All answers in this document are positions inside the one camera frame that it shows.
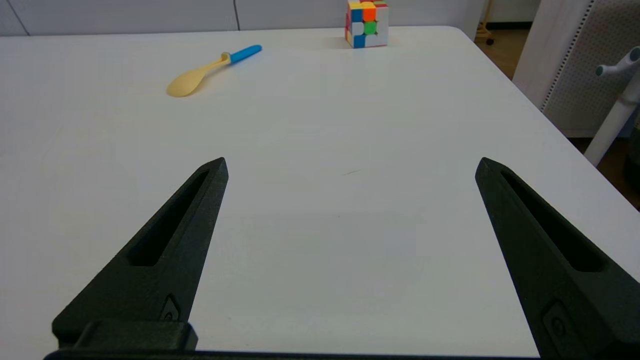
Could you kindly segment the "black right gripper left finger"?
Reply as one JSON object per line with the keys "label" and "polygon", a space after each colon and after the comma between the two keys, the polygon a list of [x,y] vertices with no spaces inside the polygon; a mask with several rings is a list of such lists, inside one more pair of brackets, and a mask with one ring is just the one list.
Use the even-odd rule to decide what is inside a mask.
{"label": "black right gripper left finger", "polygon": [[52,322],[62,347],[93,321],[186,322],[229,174],[222,157],[201,165]]}

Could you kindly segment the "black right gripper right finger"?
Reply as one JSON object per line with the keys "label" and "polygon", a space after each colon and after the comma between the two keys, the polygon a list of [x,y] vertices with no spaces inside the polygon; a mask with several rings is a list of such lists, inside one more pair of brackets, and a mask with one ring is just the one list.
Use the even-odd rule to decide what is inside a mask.
{"label": "black right gripper right finger", "polygon": [[475,181],[539,355],[637,360],[640,285],[512,169]]}

